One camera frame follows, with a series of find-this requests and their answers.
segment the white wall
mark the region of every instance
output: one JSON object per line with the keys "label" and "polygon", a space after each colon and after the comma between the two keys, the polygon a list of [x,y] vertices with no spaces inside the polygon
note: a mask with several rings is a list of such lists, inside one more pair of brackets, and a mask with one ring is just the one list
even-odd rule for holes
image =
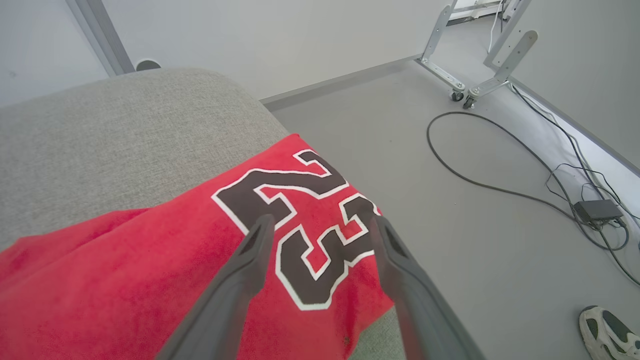
{"label": "white wall", "polygon": [[133,63],[201,67],[265,99],[424,52],[451,0],[103,0]]}
{"label": "white wall", "polygon": [[0,106],[105,78],[65,0],[0,1]]}

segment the metal stand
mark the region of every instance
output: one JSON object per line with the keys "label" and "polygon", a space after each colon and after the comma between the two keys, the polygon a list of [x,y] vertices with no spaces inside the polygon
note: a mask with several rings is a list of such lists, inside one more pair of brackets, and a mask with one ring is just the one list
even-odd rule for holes
{"label": "metal stand", "polygon": [[512,50],[511,54],[504,60],[502,66],[495,73],[494,77],[476,85],[469,89],[469,95],[467,100],[462,106],[463,109],[469,109],[478,99],[490,92],[493,92],[504,85],[509,84],[509,75],[513,72],[513,69],[520,63],[520,60],[525,56],[527,51],[533,46],[538,39],[538,33],[534,30],[527,31],[524,36],[518,42],[518,45]]}
{"label": "metal stand", "polygon": [[442,30],[447,25],[449,21],[449,16],[451,14],[451,5],[445,6],[445,8],[440,12],[440,16],[438,21],[436,22],[435,28],[433,28],[433,32],[431,33],[431,37],[429,38],[429,42],[427,43],[427,47],[424,49],[424,53],[419,59],[416,59],[415,62],[422,65],[425,69],[429,70],[430,73],[434,74],[438,77],[438,79],[444,81],[449,84],[453,89],[453,94],[451,94],[451,100],[460,101],[465,97],[465,85],[458,79],[456,79],[453,75],[443,70],[438,65],[429,61],[429,57],[433,54],[436,49],[436,45],[438,45],[438,41],[440,41],[440,37],[442,36]]}

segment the gray upholstery fabric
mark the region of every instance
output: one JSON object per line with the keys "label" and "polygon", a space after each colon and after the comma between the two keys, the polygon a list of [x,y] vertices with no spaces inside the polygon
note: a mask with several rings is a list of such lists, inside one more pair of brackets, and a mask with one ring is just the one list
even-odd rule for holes
{"label": "gray upholstery fabric", "polygon": [[118,76],[0,109],[0,250],[108,211],[155,206],[287,135],[198,69]]}
{"label": "gray upholstery fabric", "polygon": [[404,360],[402,335],[394,307],[366,328],[349,360]]}

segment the sneaker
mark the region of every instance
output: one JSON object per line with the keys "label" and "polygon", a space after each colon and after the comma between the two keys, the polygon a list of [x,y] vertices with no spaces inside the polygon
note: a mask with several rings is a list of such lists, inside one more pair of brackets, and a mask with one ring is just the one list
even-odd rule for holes
{"label": "sneaker", "polygon": [[607,310],[589,306],[578,324],[593,360],[640,360],[640,337]]}

